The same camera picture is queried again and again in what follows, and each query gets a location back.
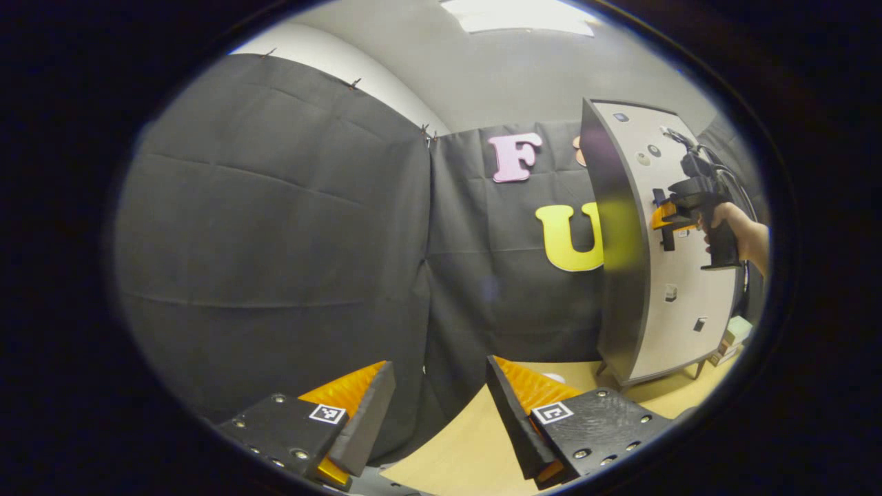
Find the large ceiling light panel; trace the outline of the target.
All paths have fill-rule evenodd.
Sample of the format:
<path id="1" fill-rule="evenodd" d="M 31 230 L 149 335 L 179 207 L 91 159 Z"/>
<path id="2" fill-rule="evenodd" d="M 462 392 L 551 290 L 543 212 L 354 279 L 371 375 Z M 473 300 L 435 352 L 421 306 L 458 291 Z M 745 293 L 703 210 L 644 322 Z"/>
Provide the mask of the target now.
<path id="1" fill-rule="evenodd" d="M 563 0 L 439 0 L 439 6 L 475 32 L 545 30 L 593 37 L 599 19 Z"/>

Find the black door handle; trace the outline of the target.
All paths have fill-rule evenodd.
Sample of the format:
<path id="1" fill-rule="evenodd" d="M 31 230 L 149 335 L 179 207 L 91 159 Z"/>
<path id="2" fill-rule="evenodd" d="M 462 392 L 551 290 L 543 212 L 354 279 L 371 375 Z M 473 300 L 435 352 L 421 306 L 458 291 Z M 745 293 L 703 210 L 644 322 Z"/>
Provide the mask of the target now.
<path id="1" fill-rule="evenodd" d="M 677 216 L 677 206 L 665 195 L 663 189 L 653 188 L 652 194 L 655 210 L 651 216 L 650 227 L 652 230 L 661 230 L 661 247 L 664 248 L 664 251 L 674 251 L 675 240 L 673 228 L 671 228 L 673 222 L 670 218 Z"/>

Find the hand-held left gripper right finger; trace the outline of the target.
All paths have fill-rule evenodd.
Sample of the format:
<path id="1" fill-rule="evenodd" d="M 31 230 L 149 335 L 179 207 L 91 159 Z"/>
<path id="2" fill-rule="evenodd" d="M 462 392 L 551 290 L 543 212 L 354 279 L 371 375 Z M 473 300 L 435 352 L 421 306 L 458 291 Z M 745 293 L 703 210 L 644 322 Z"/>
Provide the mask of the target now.
<path id="1" fill-rule="evenodd" d="M 486 383 L 523 477 L 539 490 L 598 477 L 675 425 L 608 387 L 580 391 L 504 358 Z"/>

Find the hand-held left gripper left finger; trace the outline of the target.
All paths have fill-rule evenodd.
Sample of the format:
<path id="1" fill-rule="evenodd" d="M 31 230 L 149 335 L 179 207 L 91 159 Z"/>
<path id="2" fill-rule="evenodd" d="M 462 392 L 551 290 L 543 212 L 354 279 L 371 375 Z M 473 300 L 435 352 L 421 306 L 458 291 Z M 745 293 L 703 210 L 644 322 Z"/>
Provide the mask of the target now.
<path id="1" fill-rule="evenodd" d="M 380 361 L 300 395 L 271 393 L 217 428 L 278 470 L 347 492 L 365 471 L 395 389 L 393 362 Z"/>

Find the black backdrop cloth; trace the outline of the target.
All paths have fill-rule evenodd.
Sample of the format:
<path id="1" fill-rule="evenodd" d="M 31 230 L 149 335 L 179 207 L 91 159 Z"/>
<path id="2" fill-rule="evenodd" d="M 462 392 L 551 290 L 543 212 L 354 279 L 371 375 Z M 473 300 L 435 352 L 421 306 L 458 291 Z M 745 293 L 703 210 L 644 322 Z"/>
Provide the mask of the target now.
<path id="1" fill-rule="evenodd" d="M 218 426 L 380 361 L 396 389 L 371 462 L 433 435 L 489 355 L 607 359 L 655 379 L 763 308 L 756 267 L 718 272 L 696 232 L 664 251 L 653 188 L 683 180 L 667 107 L 590 101 L 429 138 L 295 61 L 229 54 L 145 126 L 114 216 L 114 283 L 146 361 Z"/>

